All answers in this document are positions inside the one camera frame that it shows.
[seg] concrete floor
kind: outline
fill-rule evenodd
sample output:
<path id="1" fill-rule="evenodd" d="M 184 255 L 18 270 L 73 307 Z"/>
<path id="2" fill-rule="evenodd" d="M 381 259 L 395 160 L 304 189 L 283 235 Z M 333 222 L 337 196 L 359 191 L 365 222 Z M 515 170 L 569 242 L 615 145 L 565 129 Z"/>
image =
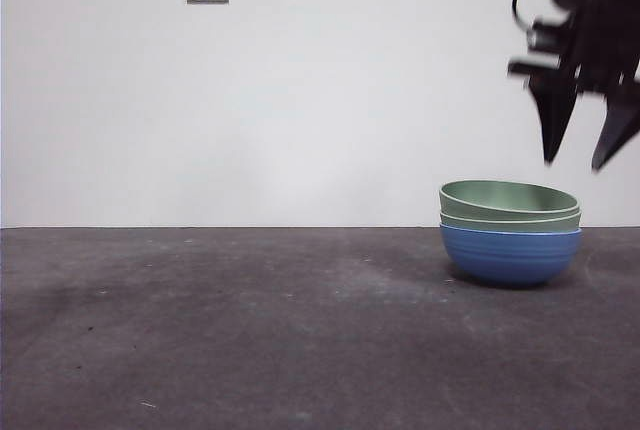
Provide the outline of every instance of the concrete floor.
<path id="1" fill-rule="evenodd" d="M 640 422 L 640 230 L 508 290 L 433 229 L 8 230 L 7 430 Z"/>

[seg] bowl rim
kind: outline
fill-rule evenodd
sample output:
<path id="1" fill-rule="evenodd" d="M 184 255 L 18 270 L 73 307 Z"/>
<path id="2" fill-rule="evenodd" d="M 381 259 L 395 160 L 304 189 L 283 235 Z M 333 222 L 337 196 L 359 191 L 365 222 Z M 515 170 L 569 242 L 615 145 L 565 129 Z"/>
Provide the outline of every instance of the bowl rim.
<path id="1" fill-rule="evenodd" d="M 578 210 L 576 213 L 572 215 L 567 215 L 566 217 L 547 218 L 543 220 L 477 220 L 475 218 L 456 217 L 454 215 L 449 215 L 441 211 L 440 218 L 442 217 L 450 218 L 451 220 L 460 220 L 462 222 L 487 223 L 491 225 L 500 225 L 500 224 L 518 225 L 518 224 L 536 224 L 536 223 L 556 223 L 556 222 L 562 222 L 564 220 L 571 220 L 576 217 L 581 218 L 582 211 Z"/>
<path id="2" fill-rule="evenodd" d="M 576 202 L 576 204 L 573 205 L 572 207 L 562 208 L 562 209 L 558 209 L 558 210 L 519 210 L 519 209 L 515 209 L 515 208 L 491 207 L 489 205 L 480 205 L 480 204 L 477 204 L 477 203 L 468 202 L 466 200 L 461 200 L 461 199 L 456 198 L 456 197 L 454 197 L 452 195 L 449 195 L 448 193 L 446 193 L 444 191 L 444 187 L 446 187 L 447 185 L 453 185 L 453 184 L 456 184 L 456 183 L 469 183 L 469 182 L 506 183 L 506 184 L 524 185 L 524 186 L 528 186 L 528 187 L 543 188 L 545 190 L 551 190 L 553 192 L 557 192 L 557 193 L 561 193 L 563 195 L 566 195 L 569 198 L 571 198 L 574 202 Z M 545 187 L 544 185 L 536 185 L 535 183 L 514 182 L 514 181 L 508 181 L 508 180 L 455 180 L 453 182 L 447 182 L 447 183 L 441 185 L 440 186 L 440 190 L 439 190 L 439 194 L 441 196 L 447 197 L 449 200 L 452 200 L 452 201 L 457 202 L 457 203 L 462 203 L 464 205 L 469 205 L 470 207 L 482 208 L 484 210 L 496 210 L 496 211 L 499 211 L 499 212 L 533 214 L 533 215 L 550 215 L 550 214 L 554 214 L 554 213 L 566 213 L 566 212 L 579 211 L 580 210 L 580 202 L 578 201 L 578 199 L 576 197 L 574 197 L 570 193 L 563 192 L 562 190 L 558 190 L 558 189 L 551 188 L 551 187 Z"/>
<path id="3" fill-rule="evenodd" d="M 452 227 L 451 225 L 446 225 L 444 223 L 440 224 L 440 228 L 446 228 L 447 230 L 456 230 L 459 232 L 469 232 L 469 233 L 480 233 L 480 234 L 491 234 L 491 235 L 520 235 L 523 237 L 557 237 L 557 236 L 571 236 L 571 235 L 580 235 L 582 233 L 582 229 L 578 228 L 577 230 L 572 230 L 571 232 L 502 232 L 497 230 L 473 230 L 469 228 L 458 228 Z"/>

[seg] stacked bowls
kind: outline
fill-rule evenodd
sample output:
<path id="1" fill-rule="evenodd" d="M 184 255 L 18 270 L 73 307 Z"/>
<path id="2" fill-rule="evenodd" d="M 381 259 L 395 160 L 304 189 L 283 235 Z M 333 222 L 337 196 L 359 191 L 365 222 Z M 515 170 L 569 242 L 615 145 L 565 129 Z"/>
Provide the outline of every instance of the stacked bowls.
<path id="1" fill-rule="evenodd" d="M 564 270 L 580 243 L 580 206 L 552 188 L 489 180 L 440 189 L 442 238 L 467 273 L 510 285 L 546 282 Z"/>

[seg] green bowl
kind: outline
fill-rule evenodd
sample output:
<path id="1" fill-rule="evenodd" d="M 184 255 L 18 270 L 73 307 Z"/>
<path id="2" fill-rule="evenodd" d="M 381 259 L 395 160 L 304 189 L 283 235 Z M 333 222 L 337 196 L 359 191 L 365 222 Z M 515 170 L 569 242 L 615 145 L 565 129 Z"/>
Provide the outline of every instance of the green bowl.
<path id="1" fill-rule="evenodd" d="M 582 213 L 578 212 L 575 215 L 570 215 L 568 217 L 552 218 L 547 220 L 495 221 L 458 218 L 441 213 L 440 219 L 445 225 L 455 228 L 463 228 L 466 230 L 511 233 L 566 233 L 573 232 L 580 228 L 581 216 Z"/>
<path id="2" fill-rule="evenodd" d="M 465 180 L 440 189 L 442 213 L 488 221 L 549 220 L 575 215 L 575 197 L 552 188 L 526 183 Z"/>

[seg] gray floor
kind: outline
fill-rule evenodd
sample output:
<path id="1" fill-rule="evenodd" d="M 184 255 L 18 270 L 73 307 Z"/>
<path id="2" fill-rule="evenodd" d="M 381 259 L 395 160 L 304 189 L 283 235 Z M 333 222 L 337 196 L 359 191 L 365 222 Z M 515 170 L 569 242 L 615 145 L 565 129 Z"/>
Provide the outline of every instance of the gray floor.
<path id="1" fill-rule="evenodd" d="M 2 233 L 3 428 L 578 429 L 640 422 L 640 230 L 530 290 L 432 229 Z"/>

